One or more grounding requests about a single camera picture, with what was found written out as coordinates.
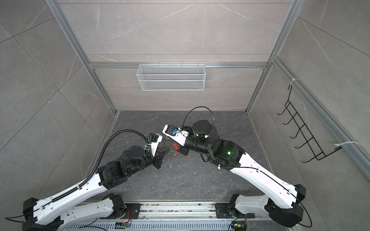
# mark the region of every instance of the red object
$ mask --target red object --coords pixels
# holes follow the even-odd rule
[[[175,149],[176,149],[176,154],[180,154],[179,152],[178,152],[178,150],[179,150],[179,146],[177,146],[177,144],[173,144],[173,146],[175,147]]]

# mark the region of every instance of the mesh basket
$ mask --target mesh basket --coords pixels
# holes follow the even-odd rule
[[[144,91],[204,90],[206,69],[198,64],[143,64],[136,76]]]

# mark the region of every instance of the marble floor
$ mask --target marble floor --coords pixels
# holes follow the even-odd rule
[[[215,126],[221,138],[232,140],[244,148],[258,163],[266,166],[253,134],[251,124],[243,111],[216,111]],[[113,132],[121,129],[135,129],[144,135],[161,133],[164,125],[181,126],[185,111],[122,111]],[[212,121],[208,111],[192,112],[185,125],[192,125],[200,119]],[[226,170],[204,163],[199,154],[190,151],[187,156],[176,154],[172,141],[162,146],[171,147],[162,167],[150,166],[137,172],[128,181],[107,192],[121,194],[124,200],[226,200],[232,194],[246,196],[262,195],[248,181]],[[114,160],[132,145],[144,145],[137,135],[124,133],[117,136],[108,146],[101,165]]]

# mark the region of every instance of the aluminum frame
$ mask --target aluminum frame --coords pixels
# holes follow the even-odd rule
[[[302,83],[301,80],[287,67],[287,65],[279,58],[274,57],[273,64],[278,70],[291,81],[291,83],[302,99],[307,103],[311,110],[316,114],[319,120],[325,125],[329,132],[339,142],[355,141],[349,132],[335,119],[335,117],[326,109],[326,107],[311,93],[310,90]],[[362,171],[366,178],[370,181],[370,156],[358,144],[347,143],[342,146],[346,153],[351,157],[353,162]]]
[[[97,74],[94,72],[94,70],[92,70],[89,67],[89,61],[87,59],[87,56],[84,50],[82,49],[82,46],[78,42],[75,34],[73,33],[73,30],[69,25],[64,13],[62,12],[62,9],[60,8],[58,2],[56,0],[45,0],[45,1],[48,7],[50,8],[51,12],[53,13],[55,19],[58,21],[60,27],[62,28],[65,36],[67,37],[74,51],[76,52],[78,58],[81,60],[81,63],[85,67],[87,73],[89,74],[99,93],[101,94],[102,98],[104,99],[105,103],[107,104],[109,110],[112,112],[112,114],[115,114],[117,110],[114,108],[114,105],[110,100],[107,92],[105,91],[103,85],[101,84]]]
[[[245,111],[247,112],[247,114],[249,114],[252,110],[252,107],[254,105],[254,103],[256,102],[256,99],[262,89],[262,86],[263,84],[265,83],[266,81],[266,78],[271,70],[271,65],[272,65],[272,59],[274,58],[274,56],[278,55],[278,53],[280,52],[281,48],[283,47],[283,44],[304,4],[305,0],[294,0],[294,2],[292,3],[292,7],[290,8],[289,10],[289,13],[288,13],[288,16],[286,17],[285,19],[285,22],[284,22],[284,25],[280,31],[280,34],[279,36],[277,37],[277,40],[275,42],[275,45],[274,47],[272,48],[272,52],[270,54],[270,57],[267,61],[267,68],[266,70],[263,71],[263,73],[261,74],[261,77],[259,78],[258,80],[258,83],[253,91],[253,94],[249,100],[249,103],[245,109]]]
[[[199,64],[205,68],[266,68],[266,62],[91,62],[90,68],[138,68],[142,64]]]

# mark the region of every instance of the zip tie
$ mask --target zip tie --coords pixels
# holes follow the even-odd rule
[[[292,78],[292,81],[290,82],[289,85],[292,85],[293,81],[296,80],[295,78]]]
[[[346,141],[346,142],[343,142],[343,143],[335,143],[334,145],[339,147],[339,146],[347,144],[347,143],[356,143],[358,145],[360,144],[359,142],[356,142],[356,141]]]

